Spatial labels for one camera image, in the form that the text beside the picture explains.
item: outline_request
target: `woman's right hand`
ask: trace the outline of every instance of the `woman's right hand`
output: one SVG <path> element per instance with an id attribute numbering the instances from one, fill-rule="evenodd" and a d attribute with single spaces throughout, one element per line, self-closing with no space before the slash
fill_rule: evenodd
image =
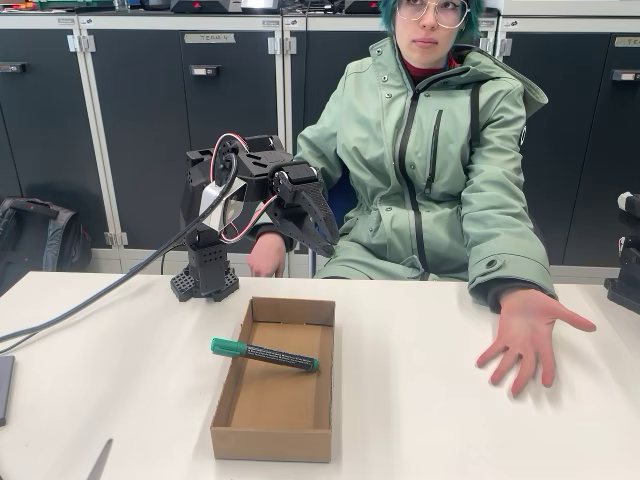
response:
<path id="1" fill-rule="evenodd" d="M 286 255 L 284 240 L 279 233 L 267 232 L 258 237 L 253 250 L 247 256 L 247 265 L 254 277 L 282 277 L 284 257 Z"/>

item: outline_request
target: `open palm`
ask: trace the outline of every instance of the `open palm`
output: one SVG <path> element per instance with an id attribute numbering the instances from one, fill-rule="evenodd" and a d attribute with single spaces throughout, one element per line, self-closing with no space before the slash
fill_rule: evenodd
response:
<path id="1" fill-rule="evenodd" d="M 537 290 L 511 291 L 502 296 L 500 304 L 502 309 L 496 338 L 476 364 L 483 367 L 491 359 L 502 355 L 491 375 L 491 383 L 496 385 L 520 361 L 518 374 L 511 386 L 513 395 L 518 395 L 524 389 L 533 376 L 538 360 L 542 366 L 542 384 L 550 387 L 553 383 L 556 365 L 551 332 L 556 320 L 585 332 L 596 329 L 586 318 Z"/>

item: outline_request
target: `marker cap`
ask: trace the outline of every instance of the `marker cap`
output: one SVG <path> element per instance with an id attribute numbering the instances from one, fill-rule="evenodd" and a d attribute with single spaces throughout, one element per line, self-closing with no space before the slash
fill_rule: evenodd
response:
<path id="1" fill-rule="evenodd" d="M 225 357 L 237 357 L 244 354 L 247 350 L 247 344 L 244 342 L 235 342 L 224 338 L 213 337 L 211 339 L 211 352 L 216 355 Z"/>

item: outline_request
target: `locker label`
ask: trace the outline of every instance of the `locker label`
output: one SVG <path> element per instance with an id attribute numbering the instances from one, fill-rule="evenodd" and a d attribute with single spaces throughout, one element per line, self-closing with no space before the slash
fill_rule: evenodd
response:
<path id="1" fill-rule="evenodd" d="M 637 47 L 640 48 L 640 37 L 618 37 L 616 47 Z"/>
<path id="2" fill-rule="evenodd" d="M 236 43 L 236 37 L 233 33 L 185 33 L 184 43 Z"/>

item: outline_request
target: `green marker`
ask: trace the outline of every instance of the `green marker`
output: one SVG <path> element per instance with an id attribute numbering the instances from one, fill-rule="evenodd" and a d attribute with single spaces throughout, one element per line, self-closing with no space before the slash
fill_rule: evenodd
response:
<path id="1" fill-rule="evenodd" d="M 245 357 L 260 360 L 261 362 L 300 368 L 306 372 L 318 371 L 318 360 L 315 358 L 258 347 L 244 342 L 225 340 L 224 338 L 213 337 L 211 339 L 211 352 L 225 357 Z"/>

